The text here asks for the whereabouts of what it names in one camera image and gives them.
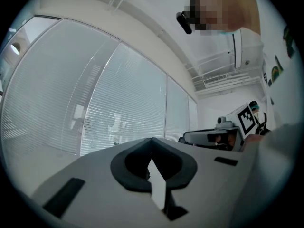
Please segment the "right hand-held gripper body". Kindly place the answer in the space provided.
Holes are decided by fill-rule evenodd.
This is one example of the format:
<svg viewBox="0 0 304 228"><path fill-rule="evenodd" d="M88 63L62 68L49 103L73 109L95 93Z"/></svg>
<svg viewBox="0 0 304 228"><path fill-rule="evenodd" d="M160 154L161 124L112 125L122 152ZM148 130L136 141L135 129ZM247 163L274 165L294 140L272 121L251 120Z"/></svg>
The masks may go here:
<svg viewBox="0 0 304 228"><path fill-rule="evenodd" d="M222 135L221 141L232 146L232 151L242 152L245 139L255 134L257 123L249 105L245 104L219 117L215 129Z"/></svg>

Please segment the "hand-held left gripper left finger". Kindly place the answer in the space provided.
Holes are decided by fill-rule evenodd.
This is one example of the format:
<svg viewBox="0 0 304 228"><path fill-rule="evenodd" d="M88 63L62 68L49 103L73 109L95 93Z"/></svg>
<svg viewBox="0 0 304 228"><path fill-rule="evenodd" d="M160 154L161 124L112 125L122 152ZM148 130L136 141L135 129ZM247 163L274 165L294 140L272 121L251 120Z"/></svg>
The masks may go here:
<svg viewBox="0 0 304 228"><path fill-rule="evenodd" d="M61 221L80 228L165 228L170 224L149 193L125 189L112 176L112 158L140 143L126 142L86 154L44 181L32 199L44 206L71 178L85 183Z"/></svg>

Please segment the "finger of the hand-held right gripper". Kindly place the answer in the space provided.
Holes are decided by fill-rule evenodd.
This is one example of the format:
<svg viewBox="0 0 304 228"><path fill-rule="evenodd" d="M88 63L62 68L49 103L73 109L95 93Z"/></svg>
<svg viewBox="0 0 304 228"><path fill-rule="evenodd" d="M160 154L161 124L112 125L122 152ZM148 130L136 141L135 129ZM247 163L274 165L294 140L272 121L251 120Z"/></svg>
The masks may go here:
<svg viewBox="0 0 304 228"><path fill-rule="evenodd" d="M228 143L229 136L235 135L238 129L204 129L189 131L183 134L183 139L187 143Z"/></svg>

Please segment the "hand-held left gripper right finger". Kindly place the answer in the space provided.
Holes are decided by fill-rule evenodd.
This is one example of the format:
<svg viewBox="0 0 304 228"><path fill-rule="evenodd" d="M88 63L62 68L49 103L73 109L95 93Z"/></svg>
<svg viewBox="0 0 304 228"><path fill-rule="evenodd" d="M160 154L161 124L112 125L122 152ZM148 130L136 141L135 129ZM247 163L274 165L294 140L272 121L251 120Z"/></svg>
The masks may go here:
<svg viewBox="0 0 304 228"><path fill-rule="evenodd" d="M167 214L153 228L240 228L252 219L247 195L256 158L254 145L244 152L193 147L152 138L156 154L169 154L178 170L166 180Z"/></svg>

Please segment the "person's right forearm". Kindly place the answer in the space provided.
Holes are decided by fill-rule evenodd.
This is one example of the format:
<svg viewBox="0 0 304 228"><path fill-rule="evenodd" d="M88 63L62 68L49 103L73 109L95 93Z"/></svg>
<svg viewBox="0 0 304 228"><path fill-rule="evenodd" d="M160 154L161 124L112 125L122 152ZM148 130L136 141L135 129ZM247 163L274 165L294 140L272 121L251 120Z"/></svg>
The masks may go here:
<svg viewBox="0 0 304 228"><path fill-rule="evenodd" d="M264 135L251 134L245 139L245 144L249 144L250 142L259 142L264 139Z"/></svg>

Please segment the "white window blind panel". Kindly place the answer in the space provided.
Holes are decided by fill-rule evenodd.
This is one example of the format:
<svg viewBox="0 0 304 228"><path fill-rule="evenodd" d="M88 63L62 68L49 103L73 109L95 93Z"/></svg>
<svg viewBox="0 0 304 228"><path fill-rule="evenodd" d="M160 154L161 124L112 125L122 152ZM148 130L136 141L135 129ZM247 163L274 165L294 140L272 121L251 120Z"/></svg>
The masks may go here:
<svg viewBox="0 0 304 228"><path fill-rule="evenodd" d="M167 75L120 43L93 91L80 154L106 149L165 131Z"/></svg>
<svg viewBox="0 0 304 228"><path fill-rule="evenodd" d="M42 147L80 154L94 87L119 40L63 19L40 36L10 79L2 107L1 140L9 156Z"/></svg>
<svg viewBox="0 0 304 228"><path fill-rule="evenodd" d="M168 77L165 139L177 142L189 130L188 103L188 94Z"/></svg>

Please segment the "person's white printed t-shirt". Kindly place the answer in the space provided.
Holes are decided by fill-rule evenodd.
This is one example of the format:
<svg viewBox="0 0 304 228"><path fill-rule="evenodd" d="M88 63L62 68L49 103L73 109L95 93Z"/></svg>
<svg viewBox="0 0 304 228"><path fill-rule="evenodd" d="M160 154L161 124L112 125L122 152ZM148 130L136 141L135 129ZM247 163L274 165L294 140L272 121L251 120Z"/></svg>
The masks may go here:
<svg viewBox="0 0 304 228"><path fill-rule="evenodd" d="M304 122L304 64L287 25L262 35L270 127Z"/></svg>

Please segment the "white ceiling air vent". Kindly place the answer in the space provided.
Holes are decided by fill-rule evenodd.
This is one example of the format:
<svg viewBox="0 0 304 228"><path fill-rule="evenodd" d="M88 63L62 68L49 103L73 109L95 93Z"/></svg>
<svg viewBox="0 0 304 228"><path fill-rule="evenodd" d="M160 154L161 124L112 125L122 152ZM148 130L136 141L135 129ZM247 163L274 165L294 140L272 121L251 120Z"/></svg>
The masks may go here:
<svg viewBox="0 0 304 228"><path fill-rule="evenodd" d="M225 81L225 80L227 80L227 75L223 74L223 75L219 75L219 76L215 76L215 77L206 79L203 81L203 83L204 83L204 85L210 85L210 84L214 84L214 83Z"/></svg>

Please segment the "long ceiling light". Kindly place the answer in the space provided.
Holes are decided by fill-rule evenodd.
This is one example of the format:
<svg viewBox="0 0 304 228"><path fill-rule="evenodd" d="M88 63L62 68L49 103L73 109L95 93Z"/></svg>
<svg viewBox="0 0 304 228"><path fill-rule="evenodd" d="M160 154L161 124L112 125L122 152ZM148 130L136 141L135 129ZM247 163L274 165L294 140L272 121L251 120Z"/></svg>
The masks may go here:
<svg viewBox="0 0 304 228"><path fill-rule="evenodd" d="M237 30L233 35L235 69L241 68L242 62L242 36L241 30Z"/></svg>

